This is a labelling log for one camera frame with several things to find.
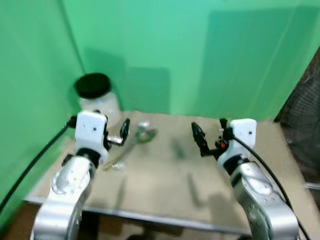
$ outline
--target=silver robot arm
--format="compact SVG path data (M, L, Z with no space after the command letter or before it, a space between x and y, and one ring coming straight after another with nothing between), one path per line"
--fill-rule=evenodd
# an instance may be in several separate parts
M99 165L108 160L111 144L123 145L129 134L130 120L124 121L117 142L108 139L107 117L94 112L77 115L75 156L52 178L50 192L39 209L31 240L75 240L82 209L92 189Z
M193 138L201 155L214 156L219 167L230 175L235 198L247 216L252 239L297 240L299 226L295 213L282 200L260 167L249 161L249 151L237 141L226 137L234 135L253 148L256 144L256 121L233 120L228 127L226 120L220 122L224 132L215 142L216 149L208 148L205 134L195 122L191 125Z

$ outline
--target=black lid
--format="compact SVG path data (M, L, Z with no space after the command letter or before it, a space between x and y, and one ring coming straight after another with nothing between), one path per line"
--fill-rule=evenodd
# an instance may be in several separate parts
M103 73L90 73L80 77L74 84L81 98L95 99L110 92L110 79Z

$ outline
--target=table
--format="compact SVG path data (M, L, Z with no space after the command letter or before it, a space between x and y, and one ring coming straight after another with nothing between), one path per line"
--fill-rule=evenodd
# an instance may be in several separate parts
M135 145L123 157L124 170L104 171L99 167L84 210L204 231L250 234L229 176L218 168L213 157L200 156L192 137L191 122L194 121L205 131L208 145L214 148L214 141L220 134L218 120L138 111L124 112L125 117L131 119L131 132L138 122L149 121L158 134L147 144ZM61 159L41 178L26 201L44 202L50 179L61 167L64 156L72 152L73 144L70 140ZM279 178L309 234L319 237L318 209L304 188L303 177L280 126L269 121L258 123L254 149ZM112 147L109 154L114 158L123 151L121 147Z

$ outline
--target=floor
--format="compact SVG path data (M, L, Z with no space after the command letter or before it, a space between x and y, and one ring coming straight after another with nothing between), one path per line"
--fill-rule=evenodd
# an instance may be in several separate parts
M3 240L29 240L33 222L39 207L26 204L17 213ZM83 215L78 240L126 240L131 235L140 235L146 226L151 232L148 240L237 240L239 236L184 229L167 225L123 219L113 216Z

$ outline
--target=white container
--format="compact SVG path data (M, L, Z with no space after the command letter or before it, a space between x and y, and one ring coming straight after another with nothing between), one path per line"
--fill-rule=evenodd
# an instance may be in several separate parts
M111 92L109 78L102 73L91 73L80 77L75 83L80 96L82 110L99 111L108 118L107 129L114 127L121 119L117 96Z
M117 125L121 119L117 96L113 92L108 92L107 94L95 99L85 99L80 97L79 105L84 111L94 112L98 110L101 114L106 115L108 117L106 125L107 129Z

